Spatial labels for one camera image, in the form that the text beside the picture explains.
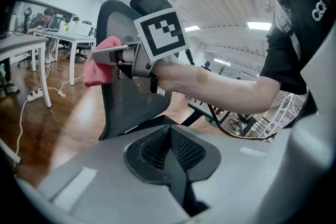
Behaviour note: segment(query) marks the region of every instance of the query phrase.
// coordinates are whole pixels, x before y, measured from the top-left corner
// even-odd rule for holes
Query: laptop
[[[79,36],[84,36],[84,37],[89,37],[90,34],[92,33],[93,27],[91,25],[83,24],[83,23],[78,23],[77,28],[75,30],[75,34]]]
[[[65,20],[63,17],[54,15],[53,18],[51,19],[48,31],[52,31],[52,32],[59,31],[60,24],[63,20]]]

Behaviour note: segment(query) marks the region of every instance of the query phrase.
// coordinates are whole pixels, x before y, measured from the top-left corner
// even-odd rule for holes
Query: ceiling light
[[[259,22],[248,22],[248,28],[258,29],[258,30],[269,30],[272,26],[271,23],[259,23]]]
[[[226,66],[231,66],[231,64],[229,63],[229,62],[226,62],[226,61],[223,61],[223,60],[220,60],[220,59],[217,59],[217,58],[215,58],[214,59],[216,62],[220,62],[220,63],[222,63],[222,64],[224,64],[224,65],[226,65]]]
[[[199,27],[197,25],[194,25],[194,26],[189,26],[185,28],[186,32],[193,31],[193,30],[199,30]]]

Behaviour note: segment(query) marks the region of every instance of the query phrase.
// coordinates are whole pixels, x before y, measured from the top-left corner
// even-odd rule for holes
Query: pink cloth
[[[101,42],[95,50],[121,46],[120,40],[112,36]],[[107,84],[113,81],[112,66],[103,63],[96,63],[92,54],[89,55],[84,67],[84,85],[86,87]]]

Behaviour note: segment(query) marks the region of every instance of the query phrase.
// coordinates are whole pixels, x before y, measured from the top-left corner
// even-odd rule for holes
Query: wooden floor
[[[85,62],[75,64],[75,78],[83,74]],[[47,78],[48,87],[59,89],[69,80],[69,60],[59,54],[58,62],[51,63]],[[20,133],[19,118],[22,105],[30,90],[38,85],[38,74],[30,69],[25,71],[22,63],[18,68],[12,65],[12,81],[20,92],[0,100],[0,136],[12,149],[16,150],[16,140]],[[20,140],[19,156],[22,163],[17,166],[17,176],[33,186],[50,172],[65,163],[81,150],[98,143],[104,125],[104,107],[100,87],[86,88],[83,78],[63,87],[62,98],[56,90],[49,89],[51,108],[45,106],[43,98],[27,102],[23,111],[23,135]],[[164,112],[176,122],[183,122],[192,112],[187,104],[189,99],[173,93],[170,107]],[[224,135],[209,124],[204,117],[191,125],[203,132]]]

